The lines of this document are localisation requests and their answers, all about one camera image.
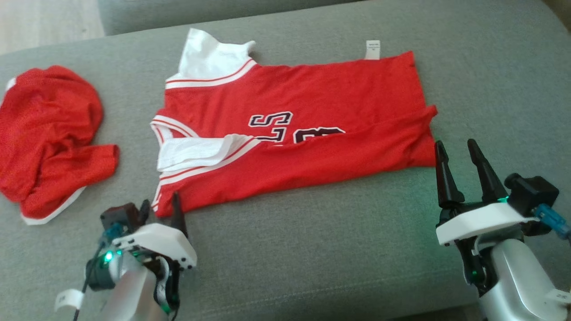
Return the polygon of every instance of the folded fabric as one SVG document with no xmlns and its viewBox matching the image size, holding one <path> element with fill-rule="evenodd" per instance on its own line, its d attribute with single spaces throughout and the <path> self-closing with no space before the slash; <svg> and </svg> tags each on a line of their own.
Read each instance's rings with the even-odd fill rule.
<svg viewBox="0 0 571 321">
<path fill-rule="evenodd" d="M 116 145 L 90 146 L 103 118 L 95 89 L 61 66 L 12 79 L 0 106 L 0 191 L 29 225 L 45 224 L 113 175 Z"/>
<path fill-rule="evenodd" d="M 156 170 L 178 171 L 199 166 L 214 166 L 249 139 L 245 135 L 224 138 L 173 138 L 160 147 Z"/>
</svg>

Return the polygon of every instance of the white tag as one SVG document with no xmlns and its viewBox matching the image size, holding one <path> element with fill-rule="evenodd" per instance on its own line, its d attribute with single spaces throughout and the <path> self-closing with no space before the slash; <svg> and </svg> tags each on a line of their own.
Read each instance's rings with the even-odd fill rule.
<svg viewBox="0 0 571 321">
<path fill-rule="evenodd" d="M 74 288 L 62 291 L 55 297 L 54 311 L 57 311 L 63 306 L 70 306 L 76 309 L 81 308 L 83 302 L 83 293 Z"/>
<path fill-rule="evenodd" d="M 381 40 L 367 40 L 366 60 L 379 60 L 381 58 Z"/>
<path fill-rule="evenodd" d="M 554 288 L 545 295 L 546 299 L 562 304 L 571 304 L 571 293 Z"/>
</svg>

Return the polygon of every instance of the white hem trim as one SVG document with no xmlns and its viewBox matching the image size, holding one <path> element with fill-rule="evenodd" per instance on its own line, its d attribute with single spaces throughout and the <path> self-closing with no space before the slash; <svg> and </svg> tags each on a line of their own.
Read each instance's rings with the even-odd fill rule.
<svg viewBox="0 0 571 321">
<path fill-rule="evenodd" d="M 65 202 L 63 202 L 63 204 L 61 204 L 58 208 L 55 209 L 55 211 L 53 211 L 50 215 L 42 218 L 42 219 L 33 219 L 33 218 L 27 218 L 24 216 L 23 213 L 20 212 L 20 217 L 24 220 L 24 222 L 27 225 L 42 225 L 42 224 L 46 224 L 47 222 L 51 221 L 52 219 L 54 219 L 56 216 L 58 216 L 61 212 L 63 212 L 63 210 L 65 210 L 69 205 L 71 205 L 73 202 L 75 202 L 75 200 L 80 196 L 80 194 L 83 192 L 83 190 L 85 189 L 86 186 L 81 187 L 79 190 L 76 190 L 75 192 L 73 192 L 73 194 L 71 194 L 71 196 L 69 196 Z"/>
</svg>

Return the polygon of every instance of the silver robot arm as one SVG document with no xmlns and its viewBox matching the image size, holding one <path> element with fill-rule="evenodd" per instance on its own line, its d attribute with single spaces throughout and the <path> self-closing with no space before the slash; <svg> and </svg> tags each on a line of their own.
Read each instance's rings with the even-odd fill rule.
<svg viewBox="0 0 571 321">
<path fill-rule="evenodd" d="M 480 307 L 488 321 L 565 321 L 571 295 L 555 288 L 525 236 L 553 228 L 570 239 L 569 227 L 550 207 L 559 190 L 540 176 L 510 175 L 508 196 L 476 142 L 468 141 L 478 168 L 482 202 L 464 203 L 448 167 L 441 142 L 436 143 L 437 186 L 442 208 L 436 234 L 441 245 L 456 245 L 464 277 L 478 289 Z"/>
</svg>

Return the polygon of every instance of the gray fabric surface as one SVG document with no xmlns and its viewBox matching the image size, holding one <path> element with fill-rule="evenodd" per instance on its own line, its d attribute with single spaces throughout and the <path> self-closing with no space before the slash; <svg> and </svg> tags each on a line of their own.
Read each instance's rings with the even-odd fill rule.
<svg viewBox="0 0 571 321">
<path fill-rule="evenodd" d="M 256 40 L 261 64 L 362 58 L 414 50 L 427 103 L 440 114 L 459 188 L 481 191 L 466 140 L 501 177 L 542 175 L 571 210 L 571 41 L 537 0 L 365 1 L 195 25 L 223 42 Z M 0 198 L 2 320 L 66 320 L 55 295 L 79 288 L 110 206 L 152 198 L 156 139 L 148 123 L 176 72 L 188 26 L 148 30 L 0 57 L 0 83 L 60 64 L 98 90 L 105 119 L 95 143 L 116 143 L 120 165 L 45 226 L 25 226 Z M 435 172 L 412 168 L 327 186 L 261 195 L 187 215 L 199 255 L 180 285 L 180 320 L 381 319 L 475 302 L 454 248 L 437 244 Z M 529 240 L 554 282 L 568 288 L 569 245 Z M 89 292 L 80 320 L 96 320 L 108 292 Z"/>
<path fill-rule="evenodd" d="M 358 0 L 98 0 L 106 35 Z"/>
</svg>

